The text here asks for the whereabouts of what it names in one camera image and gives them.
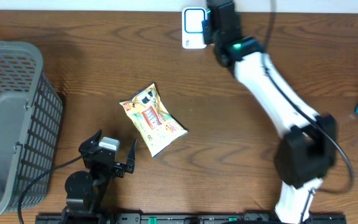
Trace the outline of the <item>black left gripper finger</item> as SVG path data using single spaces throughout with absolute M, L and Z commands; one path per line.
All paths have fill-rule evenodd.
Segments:
M 99 146 L 99 140 L 101 138 L 102 130 L 97 131 L 89 139 L 85 140 L 80 144 L 78 151 L 79 152 L 94 152 L 94 150 Z
M 133 141 L 131 149 L 127 156 L 127 162 L 126 162 L 127 173 L 133 173 L 135 169 L 135 148 L 136 148 L 136 140 Z

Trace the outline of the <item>yellow snack bag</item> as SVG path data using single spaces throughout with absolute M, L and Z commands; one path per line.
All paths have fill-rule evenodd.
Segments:
M 140 132 L 152 157 L 160 154 L 188 131 L 167 111 L 155 84 L 121 101 L 126 115 Z

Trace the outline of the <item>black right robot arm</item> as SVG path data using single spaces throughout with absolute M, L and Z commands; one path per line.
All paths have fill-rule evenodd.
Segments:
M 282 223 L 304 223 L 314 194 L 336 163 L 336 121 L 321 116 L 290 87 L 263 43 L 242 33 L 234 1 L 207 1 L 203 38 L 214 46 L 216 60 L 259 102 L 272 121 L 280 144 L 273 159 L 282 180 L 275 214 Z

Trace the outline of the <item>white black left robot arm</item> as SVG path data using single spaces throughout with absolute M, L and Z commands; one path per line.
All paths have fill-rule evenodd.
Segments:
M 78 151 L 87 170 L 73 173 L 65 182 L 67 207 L 73 213 L 96 213 L 110 181 L 134 172 L 137 141 L 133 141 L 127 161 L 121 163 L 116 161 L 120 141 L 101 134 L 99 130 L 80 144 Z

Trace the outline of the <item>white barcode scanner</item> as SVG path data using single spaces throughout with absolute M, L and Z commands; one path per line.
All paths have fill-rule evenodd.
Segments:
M 181 12 L 181 43 L 184 49 L 204 49 L 202 22 L 207 12 L 203 7 L 186 7 Z

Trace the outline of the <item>grey plastic shopping basket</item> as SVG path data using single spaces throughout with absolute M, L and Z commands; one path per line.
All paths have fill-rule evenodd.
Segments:
M 62 117 L 40 50 L 0 40 L 0 216 L 45 199 Z

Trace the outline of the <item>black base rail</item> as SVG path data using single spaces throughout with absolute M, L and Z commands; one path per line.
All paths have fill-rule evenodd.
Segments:
M 220 223 L 279 223 L 270 213 L 245 213 L 231 215 L 141 215 L 139 213 L 117 213 L 110 218 L 76 217 L 62 215 L 38 215 L 36 224 L 48 223 L 110 223 L 110 224 L 220 224 Z

